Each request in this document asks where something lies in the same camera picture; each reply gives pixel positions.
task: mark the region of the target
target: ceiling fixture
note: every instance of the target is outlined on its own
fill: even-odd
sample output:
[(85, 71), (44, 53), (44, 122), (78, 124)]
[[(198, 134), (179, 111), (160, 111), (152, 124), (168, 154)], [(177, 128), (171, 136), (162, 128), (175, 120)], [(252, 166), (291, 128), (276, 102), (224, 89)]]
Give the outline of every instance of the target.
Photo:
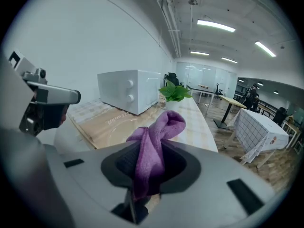
[(227, 61), (229, 61), (229, 62), (238, 63), (238, 62), (233, 61), (233, 60), (230, 60), (230, 59), (228, 59), (228, 58), (224, 58), (224, 57), (222, 57), (222, 59), (227, 60)]
[(210, 22), (210, 21), (205, 21), (205, 20), (198, 20), (198, 25), (206, 25), (206, 26), (211, 26), (211, 27), (215, 27), (215, 28), (220, 28), (220, 29), (224, 29), (230, 32), (234, 32), (236, 29), (232, 28), (232, 27), (228, 27), (226, 25), (221, 25), (218, 23), (214, 23), (214, 22)]
[(267, 52), (270, 56), (272, 57), (276, 57), (276, 55), (271, 51), (269, 50), (267, 47), (265, 47), (261, 42), (257, 41), (256, 42), (256, 45), (258, 45), (259, 47), (261, 47), (265, 52)]
[(200, 55), (205, 55), (205, 56), (208, 56), (208, 55), (209, 55), (208, 53), (204, 53), (204, 52), (198, 52), (198, 51), (192, 51), (191, 53), (192, 53), (192, 54), (200, 54)]

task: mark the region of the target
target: black table base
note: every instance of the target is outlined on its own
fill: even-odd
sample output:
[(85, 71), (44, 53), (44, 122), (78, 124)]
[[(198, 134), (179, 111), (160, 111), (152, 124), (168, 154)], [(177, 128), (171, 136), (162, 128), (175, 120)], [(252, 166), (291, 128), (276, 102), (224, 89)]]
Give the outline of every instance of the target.
[(232, 104), (230, 103), (229, 106), (228, 106), (228, 108), (227, 108), (227, 110), (226, 110), (226, 112), (225, 112), (225, 115), (224, 115), (222, 121), (217, 120), (217, 119), (213, 119), (213, 121), (214, 121), (215, 124), (218, 126), (218, 128), (223, 128), (223, 129), (228, 129), (228, 130), (229, 130), (229, 128), (228, 128), (227, 125), (225, 124), (225, 120), (226, 120), (227, 115), (228, 115), (228, 113), (229, 113), (229, 111), (230, 111), (230, 109), (231, 109), (231, 106), (232, 106)]

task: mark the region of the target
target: black chair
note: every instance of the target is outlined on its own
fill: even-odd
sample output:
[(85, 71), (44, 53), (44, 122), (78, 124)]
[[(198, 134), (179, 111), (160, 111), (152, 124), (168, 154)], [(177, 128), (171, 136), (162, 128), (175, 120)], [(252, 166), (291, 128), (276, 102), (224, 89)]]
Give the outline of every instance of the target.
[(285, 112), (286, 112), (286, 109), (284, 107), (280, 107), (280, 109), (277, 110), (275, 117), (273, 118), (272, 121), (274, 121), (276, 124), (281, 126), (284, 119), (287, 117)]
[(175, 84), (175, 86), (181, 86), (181, 85), (183, 85), (183, 83), (180, 83), (180, 82), (179, 82), (179, 80), (178, 80), (178, 78), (176, 77), (176, 74), (175, 74), (175, 73), (168, 73), (168, 74), (165, 74), (165, 78), (164, 78), (164, 79), (165, 79), (165, 80), (167, 79), (167, 80), (171, 81), (172, 83)]
[(215, 94), (216, 94), (217, 96), (216, 96), (215, 98), (219, 98), (220, 100), (222, 100), (222, 98), (219, 97), (219, 95), (223, 95), (223, 94), (222, 94), (222, 90), (221, 90), (221, 89), (219, 90), (219, 87), (218, 87), (218, 86), (219, 86), (219, 84), (217, 84), (217, 90), (216, 90), (216, 92), (215, 92)]

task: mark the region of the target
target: white flower pot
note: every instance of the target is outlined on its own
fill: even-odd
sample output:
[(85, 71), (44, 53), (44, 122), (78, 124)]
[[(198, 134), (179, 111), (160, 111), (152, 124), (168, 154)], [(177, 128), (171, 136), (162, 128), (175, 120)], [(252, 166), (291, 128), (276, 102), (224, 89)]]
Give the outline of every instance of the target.
[(167, 111), (175, 111), (177, 112), (180, 106), (180, 102), (178, 101), (167, 101), (166, 102), (166, 110)]

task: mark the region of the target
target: potted plant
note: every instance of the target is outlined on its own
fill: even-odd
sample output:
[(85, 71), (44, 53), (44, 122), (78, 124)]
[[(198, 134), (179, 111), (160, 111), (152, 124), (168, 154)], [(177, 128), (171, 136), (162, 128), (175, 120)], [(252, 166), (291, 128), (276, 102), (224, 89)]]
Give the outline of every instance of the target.
[(167, 86), (159, 89), (159, 92), (166, 97), (166, 110), (177, 111), (180, 104), (179, 101), (192, 96), (188, 94), (189, 90), (183, 86), (175, 86), (174, 83), (167, 80)]

